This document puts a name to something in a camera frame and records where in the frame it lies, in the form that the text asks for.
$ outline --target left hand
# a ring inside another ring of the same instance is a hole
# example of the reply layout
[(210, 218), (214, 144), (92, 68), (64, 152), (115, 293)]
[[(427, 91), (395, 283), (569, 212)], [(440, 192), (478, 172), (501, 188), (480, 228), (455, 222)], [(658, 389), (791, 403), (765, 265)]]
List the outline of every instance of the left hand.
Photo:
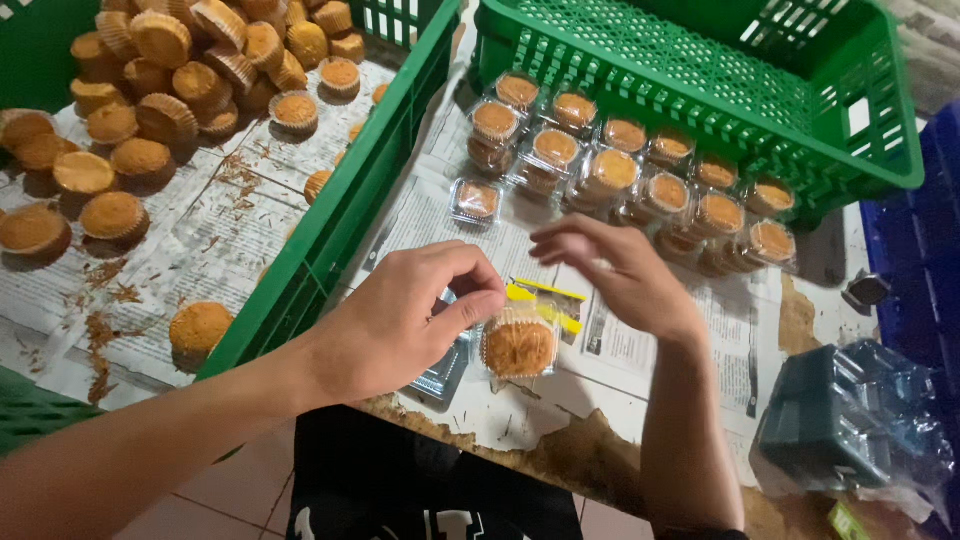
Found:
[[(447, 287), (457, 301), (439, 298)], [(475, 245), (450, 240), (393, 252), (316, 326), (277, 350), (300, 381), (302, 412), (393, 392), (440, 361), (460, 332), (506, 303)]]

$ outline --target forearm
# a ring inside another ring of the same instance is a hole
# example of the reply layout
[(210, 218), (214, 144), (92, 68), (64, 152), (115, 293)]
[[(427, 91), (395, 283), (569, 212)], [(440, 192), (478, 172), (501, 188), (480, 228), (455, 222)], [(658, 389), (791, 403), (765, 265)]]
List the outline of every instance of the forearm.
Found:
[(706, 331), (660, 341), (640, 476), (655, 528), (743, 529), (743, 500), (720, 425)]
[(298, 411), (275, 357), (57, 432), (0, 462), (6, 537), (103, 538)]

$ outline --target hand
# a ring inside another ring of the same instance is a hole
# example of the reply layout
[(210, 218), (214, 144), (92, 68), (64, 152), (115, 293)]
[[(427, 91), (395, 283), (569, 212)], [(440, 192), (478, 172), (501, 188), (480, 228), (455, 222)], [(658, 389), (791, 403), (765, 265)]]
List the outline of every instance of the hand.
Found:
[[(457, 301), (439, 300), (447, 287)], [(316, 326), (284, 346), (303, 412), (393, 392), (440, 361), (460, 332), (506, 303), (480, 248), (460, 240), (393, 252)]]
[[(640, 231), (573, 214), (530, 239), (537, 244), (531, 256), (543, 265), (565, 262), (579, 270), (600, 290), (613, 314), (631, 327), (665, 341), (706, 335), (700, 310)], [(598, 265), (599, 258), (612, 268)]]

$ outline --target tile floor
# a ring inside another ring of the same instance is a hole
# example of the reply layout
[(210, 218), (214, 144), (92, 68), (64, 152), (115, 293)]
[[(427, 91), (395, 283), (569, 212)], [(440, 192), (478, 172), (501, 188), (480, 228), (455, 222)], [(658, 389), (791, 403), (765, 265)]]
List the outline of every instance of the tile floor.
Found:
[[(245, 445), (137, 518), (119, 540), (279, 540), (290, 515), (294, 423)], [(574, 496), (586, 540), (652, 540), (650, 524)]]

